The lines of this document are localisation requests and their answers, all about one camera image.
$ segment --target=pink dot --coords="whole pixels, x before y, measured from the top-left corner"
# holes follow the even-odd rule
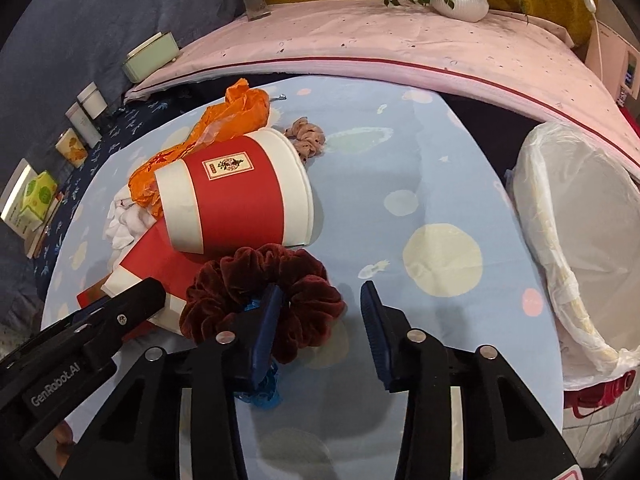
[[[522,309],[527,316],[536,317],[542,314],[544,302],[542,295],[535,288],[528,288],[522,295]]]

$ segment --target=white trash bag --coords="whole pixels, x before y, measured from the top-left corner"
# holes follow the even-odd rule
[[[565,390],[640,364],[640,192],[585,134],[545,123],[526,138],[511,192],[556,313]]]

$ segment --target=light blue tablecloth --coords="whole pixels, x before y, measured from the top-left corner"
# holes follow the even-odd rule
[[[323,76],[266,89],[287,96],[272,105],[274,126],[307,116],[327,135],[326,153],[307,164],[316,209],[308,250],[348,311],[325,348],[281,367],[279,407],[237,403],[249,478],[393,477],[406,395],[386,393],[376,377],[358,299],[367,278],[384,303],[444,344],[496,346],[560,428],[560,354],[543,285],[504,189],[444,101],[404,86]],[[114,194],[144,160],[182,140],[203,110],[135,141],[96,174],[60,250],[45,326],[77,309],[76,294],[108,273],[111,248],[102,233]],[[76,438],[151,345],[176,351],[190,343],[162,330],[128,343],[116,356],[116,377],[68,418]]]

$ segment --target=blue plastic wrapper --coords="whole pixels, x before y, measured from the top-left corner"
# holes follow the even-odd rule
[[[244,311],[247,312],[258,307],[260,307],[260,300],[253,299],[244,308]],[[279,405],[282,399],[278,393],[278,364],[276,361],[271,362],[271,367],[254,393],[235,392],[234,397],[264,410],[270,410]]]

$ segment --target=screw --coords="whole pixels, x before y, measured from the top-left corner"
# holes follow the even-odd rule
[[[227,330],[225,330],[224,332],[220,332],[216,336],[216,341],[221,345],[227,345],[233,342],[234,339],[236,339],[236,334],[234,334],[233,332],[228,332]]]
[[[406,337],[409,341],[412,341],[414,343],[422,343],[427,339],[427,335],[422,330],[418,330],[417,328],[409,330],[409,332],[406,333]]]
[[[162,349],[154,346],[145,352],[145,359],[147,361],[158,361],[162,357]]]
[[[480,355],[485,359],[495,359],[498,357],[498,351],[491,345],[480,347]]]

